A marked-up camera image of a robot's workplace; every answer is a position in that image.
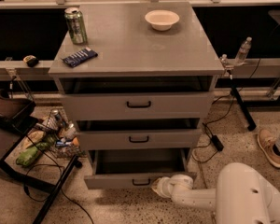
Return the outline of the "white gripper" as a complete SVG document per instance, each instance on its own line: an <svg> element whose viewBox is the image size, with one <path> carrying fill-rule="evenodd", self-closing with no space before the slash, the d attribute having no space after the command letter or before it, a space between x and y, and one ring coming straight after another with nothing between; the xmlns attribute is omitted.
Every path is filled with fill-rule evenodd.
<svg viewBox="0 0 280 224"><path fill-rule="evenodd" d="M157 178L151 188L152 190L157 193L162 198L170 198L171 191L170 191L170 178L169 177L159 177Z"/></svg>

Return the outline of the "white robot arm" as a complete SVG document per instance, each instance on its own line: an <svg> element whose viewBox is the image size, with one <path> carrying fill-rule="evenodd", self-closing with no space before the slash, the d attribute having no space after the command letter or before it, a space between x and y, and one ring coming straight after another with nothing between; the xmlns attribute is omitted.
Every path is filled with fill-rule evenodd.
<svg viewBox="0 0 280 224"><path fill-rule="evenodd" d="M226 165L213 189L195 189L187 175L160 177L152 189L179 205L214 212L217 224L280 224L280 191L243 163Z"/></svg>

